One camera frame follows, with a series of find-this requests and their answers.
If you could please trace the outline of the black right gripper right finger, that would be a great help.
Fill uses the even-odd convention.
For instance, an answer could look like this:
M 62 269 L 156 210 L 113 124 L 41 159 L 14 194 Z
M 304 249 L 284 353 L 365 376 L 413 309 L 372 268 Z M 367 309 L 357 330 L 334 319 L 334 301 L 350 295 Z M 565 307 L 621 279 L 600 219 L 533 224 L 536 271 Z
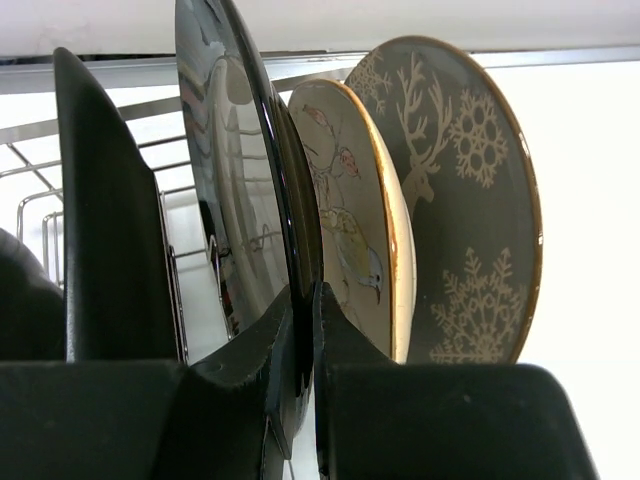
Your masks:
M 417 479 L 418 397 L 430 368 L 399 365 L 343 314 L 331 286 L 313 302 L 316 449 L 322 479 Z

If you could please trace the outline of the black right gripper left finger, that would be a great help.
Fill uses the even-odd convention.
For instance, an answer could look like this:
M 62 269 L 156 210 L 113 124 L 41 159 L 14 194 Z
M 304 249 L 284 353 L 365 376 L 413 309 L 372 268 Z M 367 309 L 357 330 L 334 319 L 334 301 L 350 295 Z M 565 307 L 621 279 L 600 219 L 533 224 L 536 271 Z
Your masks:
M 190 366 L 165 423 L 154 479 L 280 479 L 296 427 L 289 288 L 232 341 Z

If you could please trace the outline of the black square floral plate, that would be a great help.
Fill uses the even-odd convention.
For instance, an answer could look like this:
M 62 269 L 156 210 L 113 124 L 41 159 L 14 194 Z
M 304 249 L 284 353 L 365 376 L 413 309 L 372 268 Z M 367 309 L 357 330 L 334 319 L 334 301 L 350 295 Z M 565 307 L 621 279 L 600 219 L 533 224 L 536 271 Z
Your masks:
M 186 359 L 155 175 L 68 49 L 53 54 L 64 204 L 66 357 Z

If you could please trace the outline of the cream bird pattern plate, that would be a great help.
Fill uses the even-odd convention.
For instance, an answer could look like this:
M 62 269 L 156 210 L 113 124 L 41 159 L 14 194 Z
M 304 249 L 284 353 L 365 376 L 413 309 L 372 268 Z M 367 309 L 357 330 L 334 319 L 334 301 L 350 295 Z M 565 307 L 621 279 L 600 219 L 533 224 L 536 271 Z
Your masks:
M 409 213 L 387 146 L 361 100 L 338 81 L 300 84 L 289 111 L 314 183 L 325 279 L 347 319 L 403 364 L 417 266 Z

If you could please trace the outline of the black rimmed beige plate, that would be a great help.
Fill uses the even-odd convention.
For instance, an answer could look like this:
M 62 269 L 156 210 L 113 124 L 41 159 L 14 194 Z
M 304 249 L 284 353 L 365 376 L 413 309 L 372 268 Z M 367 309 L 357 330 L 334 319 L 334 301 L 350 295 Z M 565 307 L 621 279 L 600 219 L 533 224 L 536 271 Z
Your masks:
M 312 370 L 311 310 L 322 242 L 302 142 L 236 5 L 179 1 L 175 44 L 180 99 L 205 239 L 231 335 L 277 297 L 293 314 L 296 434 Z

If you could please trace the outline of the grey snowflake deer plate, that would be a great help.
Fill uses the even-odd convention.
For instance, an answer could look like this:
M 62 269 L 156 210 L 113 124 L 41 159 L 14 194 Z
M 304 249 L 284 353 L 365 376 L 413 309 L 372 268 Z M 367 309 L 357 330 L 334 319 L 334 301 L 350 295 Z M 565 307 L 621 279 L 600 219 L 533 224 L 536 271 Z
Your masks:
M 380 131 L 411 217 L 412 363 L 513 363 L 542 272 L 538 187 L 522 129 L 468 54 L 402 36 L 346 79 Z

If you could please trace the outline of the wire dish rack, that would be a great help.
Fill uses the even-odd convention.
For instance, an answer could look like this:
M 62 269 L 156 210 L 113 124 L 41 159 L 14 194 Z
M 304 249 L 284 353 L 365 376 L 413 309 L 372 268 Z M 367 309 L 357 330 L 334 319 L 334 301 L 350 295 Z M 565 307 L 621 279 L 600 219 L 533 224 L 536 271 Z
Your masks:
M 183 358 L 169 244 L 155 176 L 105 90 L 83 62 L 53 56 L 64 204 L 65 283 L 52 283 L 31 251 L 1 236 L 1 357 L 5 361 Z M 296 337 L 321 278 L 322 242 L 302 142 L 263 66 L 225 55 L 205 111 L 214 167 L 237 166 L 223 146 L 239 129 L 224 106 L 251 104 L 260 124 L 276 208 L 274 234 Z

